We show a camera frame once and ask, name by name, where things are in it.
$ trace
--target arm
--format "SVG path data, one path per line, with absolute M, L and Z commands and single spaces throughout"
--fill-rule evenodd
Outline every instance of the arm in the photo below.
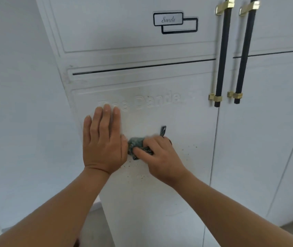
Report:
M 166 137 L 146 138 L 143 143 L 154 155 L 138 148 L 134 154 L 148 164 L 153 176 L 181 195 L 222 247 L 293 246 L 293 235 L 198 180 Z
M 86 216 L 110 175 L 127 160 L 127 139 L 120 136 L 120 110 L 96 108 L 83 124 L 82 173 L 64 190 L 0 236 L 0 247 L 72 247 Z

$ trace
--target cabinet handle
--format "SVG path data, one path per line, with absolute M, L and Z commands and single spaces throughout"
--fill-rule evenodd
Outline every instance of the cabinet handle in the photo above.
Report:
M 226 65 L 226 58 L 227 58 L 231 9 L 234 6 L 235 6 L 235 0 L 226 0 L 225 2 L 217 5 L 215 9 L 216 15 L 222 15 L 222 13 L 224 13 L 216 91 L 215 91 L 215 94 L 214 93 L 209 94 L 209 100 L 214 101 L 215 107 L 220 107 L 220 102 L 222 101 L 222 86 L 223 86 L 224 68 Z
M 235 102 L 234 102 L 235 104 L 239 104 L 240 99 L 243 97 L 243 93 L 241 91 L 243 89 L 243 82 L 244 82 L 246 64 L 248 59 L 249 47 L 250 47 L 251 39 L 252 39 L 255 14 L 256 14 L 256 10 L 259 9 L 259 6 L 260 6 L 260 1 L 251 0 L 251 3 L 241 7 L 239 10 L 240 16 L 244 16 L 248 13 L 248 18 L 247 18 L 245 38 L 243 43 L 243 50 L 241 52 L 241 58 L 240 58 L 240 66 L 239 66 L 239 72 L 238 72 L 238 78 L 237 78 L 236 92 L 230 91 L 227 93 L 227 97 L 233 97 L 235 99 Z

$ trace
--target black handle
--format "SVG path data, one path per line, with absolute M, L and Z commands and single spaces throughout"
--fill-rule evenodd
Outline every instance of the black handle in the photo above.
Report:
M 226 66 L 226 58 L 227 58 L 231 10 L 232 8 L 225 9 L 224 17 L 223 17 L 219 70 L 217 74 L 217 83 L 216 83 L 216 91 L 215 91 L 215 96 L 218 96 L 218 97 L 222 96 L 222 86 L 223 86 L 224 68 Z M 220 103 L 221 103 L 220 101 L 216 101 L 214 102 L 214 106 L 220 107 Z
M 243 82 L 244 82 L 246 64 L 248 59 L 249 47 L 251 45 L 255 14 L 256 14 L 256 9 L 250 10 L 248 12 L 245 38 L 243 43 L 243 51 L 241 52 L 240 66 L 239 66 L 237 86 L 236 86 L 237 94 L 240 94 L 243 89 Z M 235 104 L 239 104 L 239 103 L 240 103 L 240 99 L 235 99 Z

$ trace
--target right hand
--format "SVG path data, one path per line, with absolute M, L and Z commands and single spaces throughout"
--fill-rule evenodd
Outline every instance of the right hand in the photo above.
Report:
M 133 153 L 148 164 L 150 173 L 160 181 L 174 187 L 183 177 L 190 174 L 167 137 L 145 138 L 143 147 L 146 146 L 150 147 L 154 155 L 137 147 L 133 149 Z

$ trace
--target gold bracket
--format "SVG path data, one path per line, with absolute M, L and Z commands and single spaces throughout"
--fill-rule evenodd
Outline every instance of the gold bracket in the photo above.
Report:
M 235 0 L 226 0 L 225 2 L 216 5 L 215 14 L 222 15 L 223 11 L 227 8 L 233 8 L 235 6 Z
M 233 91 L 229 91 L 228 93 L 227 93 L 227 97 L 229 97 L 229 98 L 234 98 L 234 99 L 241 99 L 241 98 L 243 98 L 243 93 L 235 93 L 235 92 L 233 92 Z
M 251 2 L 243 7 L 241 7 L 239 9 L 239 15 L 240 16 L 244 16 L 246 15 L 249 11 L 253 10 L 253 9 L 259 9 L 260 7 L 260 1 L 254 1 Z
M 209 94 L 209 100 L 212 100 L 214 102 L 221 102 L 222 101 L 222 96 L 215 96 L 214 93 Z

